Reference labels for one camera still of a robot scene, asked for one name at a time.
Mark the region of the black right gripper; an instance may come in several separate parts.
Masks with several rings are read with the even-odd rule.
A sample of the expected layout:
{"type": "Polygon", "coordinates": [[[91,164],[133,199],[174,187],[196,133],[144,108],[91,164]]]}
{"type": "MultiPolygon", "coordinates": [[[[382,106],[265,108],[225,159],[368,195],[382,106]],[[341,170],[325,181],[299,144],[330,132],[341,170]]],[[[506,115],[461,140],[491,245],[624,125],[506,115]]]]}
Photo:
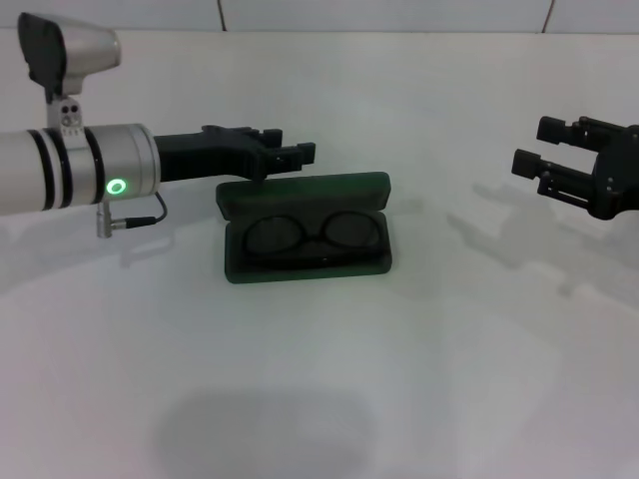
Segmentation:
{"type": "Polygon", "coordinates": [[[536,139],[552,145],[600,148],[589,174],[543,160],[539,155],[516,150],[511,173],[538,179],[537,194],[581,209],[598,220],[638,210],[638,126],[623,128],[609,136],[596,121],[580,117],[565,121],[542,117],[536,139]]]}

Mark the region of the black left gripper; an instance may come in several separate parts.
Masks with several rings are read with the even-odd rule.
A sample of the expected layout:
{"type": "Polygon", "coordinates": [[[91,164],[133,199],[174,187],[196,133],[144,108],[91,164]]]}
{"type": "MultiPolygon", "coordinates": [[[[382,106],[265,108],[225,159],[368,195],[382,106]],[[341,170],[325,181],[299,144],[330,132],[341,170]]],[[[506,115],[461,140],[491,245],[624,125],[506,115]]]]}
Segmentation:
{"type": "Polygon", "coordinates": [[[316,144],[283,146],[280,129],[204,126],[198,133],[154,137],[161,182],[232,176],[261,182],[315,162],[316,144]]]}

